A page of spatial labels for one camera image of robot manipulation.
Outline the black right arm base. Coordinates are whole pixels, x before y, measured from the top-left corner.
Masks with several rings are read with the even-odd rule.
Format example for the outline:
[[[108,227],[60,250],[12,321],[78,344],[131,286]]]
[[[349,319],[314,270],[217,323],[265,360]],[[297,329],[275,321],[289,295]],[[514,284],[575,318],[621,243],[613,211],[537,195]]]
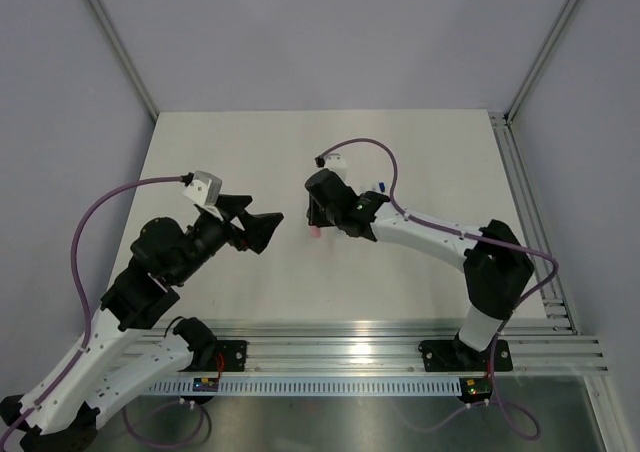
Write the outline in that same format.
[[[454,339],[423,340],[418,345],[426,372],[488,372],[491,347],[478,352]],[[507,341],[498,340],[494,352],[493,370],[514,370]]]

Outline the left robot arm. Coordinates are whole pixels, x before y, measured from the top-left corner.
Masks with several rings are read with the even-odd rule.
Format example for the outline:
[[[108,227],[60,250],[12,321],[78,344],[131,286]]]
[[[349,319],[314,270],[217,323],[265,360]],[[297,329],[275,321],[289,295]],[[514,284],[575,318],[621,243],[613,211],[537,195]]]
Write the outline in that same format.
[[[181,228],[168,217],[145,224],[132,257],[102,296],[91,335],[80,338],[71,369],[57,366],[34,390],[1,402],[5,424],[23,432],[24,451],[83,451],[98,431],[164,376],[220,366],[224,357],[213,332],[196,317],[180,320],[151,351],[114,370],[114,361],[178,301],[177,288],[222,247],[263,252],[283,221],[280,212],[252,215],[252,199],[224,195],[218,215],[205,208]]]

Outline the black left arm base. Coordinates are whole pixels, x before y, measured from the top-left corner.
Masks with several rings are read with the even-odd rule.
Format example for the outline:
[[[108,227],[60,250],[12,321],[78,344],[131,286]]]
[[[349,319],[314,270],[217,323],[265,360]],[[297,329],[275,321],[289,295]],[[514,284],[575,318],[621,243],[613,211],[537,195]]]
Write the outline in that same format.
[[[188,344],[192,358],[182,372],[244,372],[248,342],[220,339],[199,319],[182,318],[171,335],[180,336]]]

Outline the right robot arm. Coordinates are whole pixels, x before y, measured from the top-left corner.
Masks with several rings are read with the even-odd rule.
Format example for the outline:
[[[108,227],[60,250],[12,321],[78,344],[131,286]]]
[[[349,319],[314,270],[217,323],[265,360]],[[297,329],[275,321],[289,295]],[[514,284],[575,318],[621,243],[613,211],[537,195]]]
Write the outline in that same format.
[[[439,259],[464,274],[470,309],[454,343],[456,361],[476,368],[507,322],[534,273],[534,265],[511,228],[498,220],[484,227],[455,225],[400,212],[374,191],[357,194],[327,168],[305,182],[307,218],[319,228],[335,227],[352,238],[404,246]]]

